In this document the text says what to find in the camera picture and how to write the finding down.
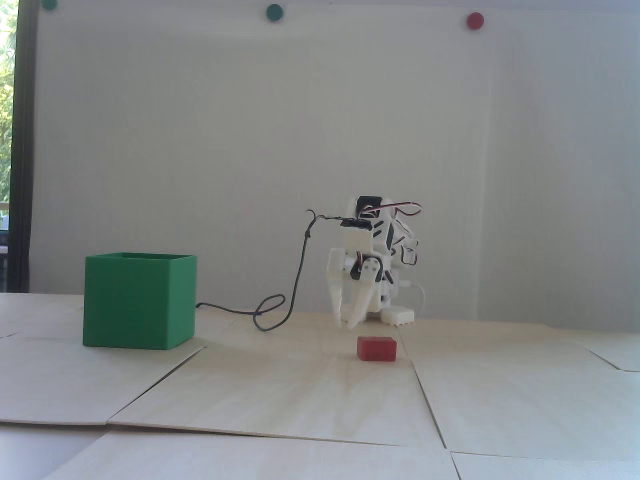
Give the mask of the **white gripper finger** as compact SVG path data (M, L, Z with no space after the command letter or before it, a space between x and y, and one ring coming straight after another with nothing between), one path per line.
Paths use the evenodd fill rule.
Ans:
M334 322L342 325L343 279L346 272L348 253L344 247L330 249L327 259L327 288Z
M363 261L359 279L352 287L350 302L350 314L347 318L348 329L354 329L359 323L366 320L369 313L378 313L380 310L380 282L377 276L382 272L382 266L378 259L366 259Z

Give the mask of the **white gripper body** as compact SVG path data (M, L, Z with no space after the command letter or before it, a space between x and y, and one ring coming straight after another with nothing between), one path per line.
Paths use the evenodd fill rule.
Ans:
M372 230L346 227L343 277L358 281L366 259L379 263L375 281L389 283L389 227L373 226Z

